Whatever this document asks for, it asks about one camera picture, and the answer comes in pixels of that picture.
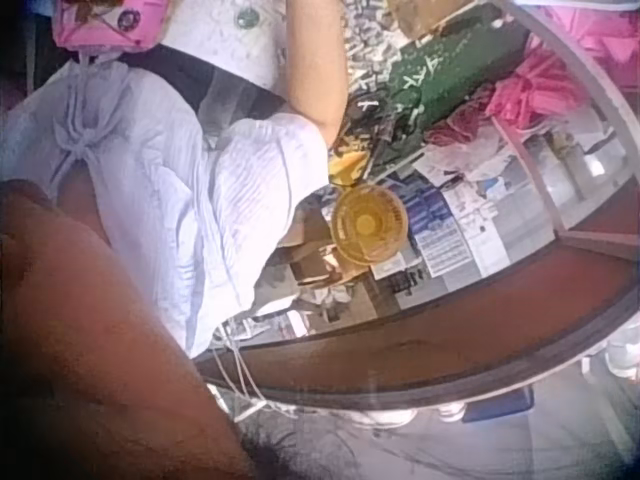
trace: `pink bag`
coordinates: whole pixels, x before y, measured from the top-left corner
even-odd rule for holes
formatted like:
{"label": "pink bag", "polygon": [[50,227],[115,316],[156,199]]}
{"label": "pink bag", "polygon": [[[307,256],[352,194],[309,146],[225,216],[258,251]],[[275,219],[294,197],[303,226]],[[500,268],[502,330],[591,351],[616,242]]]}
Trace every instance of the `pink bag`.
{"label": "pink bag", "polygon": [[53,37],[59,47],[92,55],[153,47],[170,0],[56,0]]}

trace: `white cloth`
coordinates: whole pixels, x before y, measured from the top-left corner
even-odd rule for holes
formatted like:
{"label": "white cloth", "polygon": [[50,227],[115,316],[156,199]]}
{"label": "white cloth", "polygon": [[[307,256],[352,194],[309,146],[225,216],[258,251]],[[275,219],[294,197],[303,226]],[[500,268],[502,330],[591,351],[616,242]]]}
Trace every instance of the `white cloth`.
{"label": "white cloth", "polygon": [[0,177],[52,199],[84,160],[112,248],[182,348],[251,307],[295,206],[327,183],[327,148],[306,119],[242,120],[211,150],[164,80],[107,61],[70,64],[9,115]]}

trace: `skin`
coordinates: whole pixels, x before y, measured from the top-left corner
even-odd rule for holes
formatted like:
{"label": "skin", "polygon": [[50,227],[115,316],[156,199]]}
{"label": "skin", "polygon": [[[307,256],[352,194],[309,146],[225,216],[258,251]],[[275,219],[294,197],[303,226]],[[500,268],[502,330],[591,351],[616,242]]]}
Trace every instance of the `skin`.
{"label": "skin", "polygon": [[[347,100],[341,6],[287,8],[289,106],[330,145]],[[0,195],[3,384],[39,441],[92,478],[252,478],[233,426],[110,250],[86,165],[55,207],[27,182]]]}

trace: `shirt sleeve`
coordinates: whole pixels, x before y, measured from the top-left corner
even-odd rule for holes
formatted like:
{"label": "shirt sleeve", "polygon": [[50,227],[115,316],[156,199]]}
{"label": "shirt sleeve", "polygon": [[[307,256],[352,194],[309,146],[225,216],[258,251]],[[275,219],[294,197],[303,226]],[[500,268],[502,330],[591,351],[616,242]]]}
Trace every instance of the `shirt sleeve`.
{"label": "shirt sleeve", "polygon": [[249,288],[252,301],[253,286],[295,207],[328,183],[327,146],[313,123],[280,113],[232,125],[216,152],[210,197],[223,256],[236,291],[246,298]]}

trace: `person's forearm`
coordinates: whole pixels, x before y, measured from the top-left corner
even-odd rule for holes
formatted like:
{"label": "person's forearm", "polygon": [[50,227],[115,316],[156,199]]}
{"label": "person's forearm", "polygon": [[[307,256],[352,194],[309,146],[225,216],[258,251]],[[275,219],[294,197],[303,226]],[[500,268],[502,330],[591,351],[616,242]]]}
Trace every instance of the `person's forearm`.
{"label": "person's forearm", "polygon": [[340,0],[287,0],[289,106],[315,123],[328,145],[348,95]]}

